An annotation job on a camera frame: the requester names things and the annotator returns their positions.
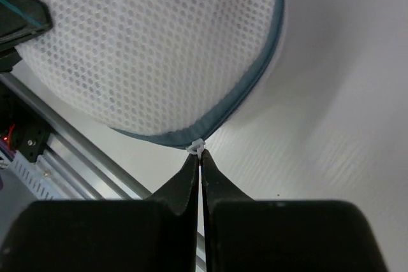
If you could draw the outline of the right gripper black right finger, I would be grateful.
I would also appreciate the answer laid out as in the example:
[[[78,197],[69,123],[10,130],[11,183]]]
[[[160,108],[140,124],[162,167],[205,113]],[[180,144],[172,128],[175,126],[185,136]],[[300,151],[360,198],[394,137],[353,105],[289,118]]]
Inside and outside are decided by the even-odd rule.
[[[361,210],[338,200],[262,200],[201,155],[208,271],[386,271]]]

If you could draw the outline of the white mesh laundry bag blue trim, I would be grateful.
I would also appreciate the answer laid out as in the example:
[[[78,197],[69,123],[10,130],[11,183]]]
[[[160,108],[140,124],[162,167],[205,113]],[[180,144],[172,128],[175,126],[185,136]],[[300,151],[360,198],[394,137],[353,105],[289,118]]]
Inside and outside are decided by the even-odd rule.
[[[275,64],[285,0],[40,0],[17,45],[58,98],[132,138],[201,155]]]

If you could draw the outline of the left arm base black plate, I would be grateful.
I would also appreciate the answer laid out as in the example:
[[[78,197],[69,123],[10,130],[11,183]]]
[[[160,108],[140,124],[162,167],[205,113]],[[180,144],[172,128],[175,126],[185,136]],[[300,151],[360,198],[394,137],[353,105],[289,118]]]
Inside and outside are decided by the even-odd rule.
[[[29,162],[36,162],[51,131],[48,122],[1,84],[1,148],[9,157],[20,152]]]

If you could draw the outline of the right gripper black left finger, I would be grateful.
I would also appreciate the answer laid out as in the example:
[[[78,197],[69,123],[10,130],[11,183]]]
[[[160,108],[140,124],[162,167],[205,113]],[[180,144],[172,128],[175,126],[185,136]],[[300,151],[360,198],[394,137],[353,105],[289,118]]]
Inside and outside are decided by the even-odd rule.
[[[199,160],[144,200],[30,204],[1,245],[2,271],[194,271]]]

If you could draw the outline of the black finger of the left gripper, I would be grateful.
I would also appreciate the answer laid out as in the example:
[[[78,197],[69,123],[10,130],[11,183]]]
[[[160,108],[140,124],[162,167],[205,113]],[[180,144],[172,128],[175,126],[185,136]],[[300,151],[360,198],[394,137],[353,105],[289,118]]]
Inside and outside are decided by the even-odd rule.
[[[40,0],[1,0],[1,50],[13,48],[53,28],[48,6]]]

